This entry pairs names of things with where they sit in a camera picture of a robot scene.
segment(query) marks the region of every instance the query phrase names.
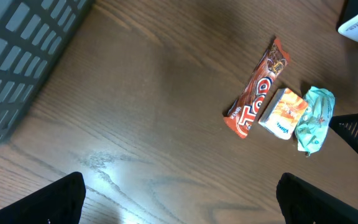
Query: wood grain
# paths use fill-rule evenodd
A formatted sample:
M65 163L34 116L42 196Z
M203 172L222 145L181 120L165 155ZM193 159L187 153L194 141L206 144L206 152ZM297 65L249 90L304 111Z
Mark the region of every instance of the wood grain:
M282 87L358 113L358 45L338 0L97 0L12 139L0 147L0 208L73 171L81 223L284 223L291 172L358 209L358 155L332 130L311 157L253 125L222 121L273 36Z

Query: small box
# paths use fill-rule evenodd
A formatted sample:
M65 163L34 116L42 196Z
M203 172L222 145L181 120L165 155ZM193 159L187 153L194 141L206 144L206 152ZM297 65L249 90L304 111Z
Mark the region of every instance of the small box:
M280 139L288 140L308 108L308 103L289 88L277 90L259 124Z

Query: red wrapper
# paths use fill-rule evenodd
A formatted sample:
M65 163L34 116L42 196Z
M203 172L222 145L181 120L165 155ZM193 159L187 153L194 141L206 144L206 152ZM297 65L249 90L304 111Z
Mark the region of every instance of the red wrapper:
M247 137L267 92L289 61L290 55L283 51L280 40L276 38L252 72L248 85L223 118L241 138Z

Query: snack package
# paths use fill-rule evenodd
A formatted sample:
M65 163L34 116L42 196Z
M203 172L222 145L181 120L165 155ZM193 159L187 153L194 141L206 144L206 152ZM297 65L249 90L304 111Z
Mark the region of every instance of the snack package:
M267 92L289 60L290 56L283 51L280 40L275 39L252 72L248 85L223 118L241 138L247 137Z
M288 140L307 107L308 103L289 88L277 90L259 124L278 138Z
M309 106L295 128L295 135L298 138L298 151L310 155L319 151L326 139L335 97L326 89L312 86L303 99Z

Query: light blue wrapper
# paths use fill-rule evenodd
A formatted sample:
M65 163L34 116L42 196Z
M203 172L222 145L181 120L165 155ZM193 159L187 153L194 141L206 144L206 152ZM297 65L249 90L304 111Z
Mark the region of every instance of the light blue wrapper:
M328 124L333 117L335 97L326 90L314 86L310 88L303 99L309 107L295 128L298 138L298 151L308 155L320 150L328 132Z

